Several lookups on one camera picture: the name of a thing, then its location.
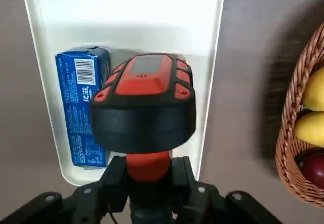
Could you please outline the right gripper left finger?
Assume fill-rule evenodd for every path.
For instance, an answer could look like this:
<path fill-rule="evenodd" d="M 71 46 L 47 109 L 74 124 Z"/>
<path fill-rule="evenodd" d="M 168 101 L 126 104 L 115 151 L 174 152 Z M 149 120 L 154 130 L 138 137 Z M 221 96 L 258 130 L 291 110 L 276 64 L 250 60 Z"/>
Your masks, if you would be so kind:
<path fill-rule="evenodd" d="M 1 223 L 100 223 L 121 212 L 127 199 L 126 157 L 115 156 L 100 179 L 78 187 L 68 197 L 44 192 L 1 220 Z"/>

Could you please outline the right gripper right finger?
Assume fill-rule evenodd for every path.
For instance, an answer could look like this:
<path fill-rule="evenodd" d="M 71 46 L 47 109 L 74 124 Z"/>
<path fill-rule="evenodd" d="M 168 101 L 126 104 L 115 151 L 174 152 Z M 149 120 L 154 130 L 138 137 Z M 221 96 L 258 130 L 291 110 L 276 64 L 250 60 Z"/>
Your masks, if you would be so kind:
<path fill-rule="evenodd" d="M 247 192 L 223 197 L 214 185 L 196 181 L 188 156 L 172 158 L 172 177 L 175 223 L 281 223 Z"/>

